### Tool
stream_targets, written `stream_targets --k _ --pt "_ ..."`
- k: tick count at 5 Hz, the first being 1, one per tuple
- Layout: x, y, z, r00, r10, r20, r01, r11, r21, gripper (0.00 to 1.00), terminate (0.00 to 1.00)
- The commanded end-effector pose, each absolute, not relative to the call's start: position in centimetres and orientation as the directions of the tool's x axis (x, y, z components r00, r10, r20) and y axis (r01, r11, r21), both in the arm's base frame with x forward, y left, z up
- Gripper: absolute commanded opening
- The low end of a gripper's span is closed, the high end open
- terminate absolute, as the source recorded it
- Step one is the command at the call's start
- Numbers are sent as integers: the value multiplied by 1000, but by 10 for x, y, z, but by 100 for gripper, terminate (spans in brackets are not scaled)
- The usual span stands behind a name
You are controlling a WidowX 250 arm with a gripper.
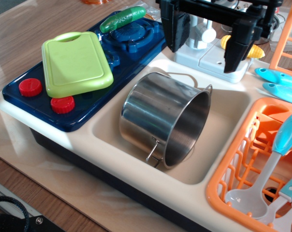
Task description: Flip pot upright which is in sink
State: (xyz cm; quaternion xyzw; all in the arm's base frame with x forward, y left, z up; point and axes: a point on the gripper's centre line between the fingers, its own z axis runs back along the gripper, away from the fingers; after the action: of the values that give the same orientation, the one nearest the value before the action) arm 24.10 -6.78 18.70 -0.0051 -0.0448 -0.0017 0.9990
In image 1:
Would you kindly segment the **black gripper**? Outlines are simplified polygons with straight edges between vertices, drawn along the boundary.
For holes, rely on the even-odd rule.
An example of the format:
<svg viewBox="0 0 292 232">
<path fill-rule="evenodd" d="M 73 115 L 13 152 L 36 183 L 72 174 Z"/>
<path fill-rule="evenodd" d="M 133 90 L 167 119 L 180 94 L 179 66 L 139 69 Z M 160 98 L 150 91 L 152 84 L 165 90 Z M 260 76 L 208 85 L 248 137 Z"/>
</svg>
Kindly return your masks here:
<svg viewBox="0 0 292 232">
<path fill-rule="evenodd" d="M 254 42 L 271 33 L 272 20 L 281 0 L 251 0 L 249 9 L 242 13 L 215 0 L 157 0 L 167 46 L 176 52 L 190 33 L 190 15 L 232 27 L 226 43 L 225 73 L 233 73 L 243 61 Z"/>
</svg>

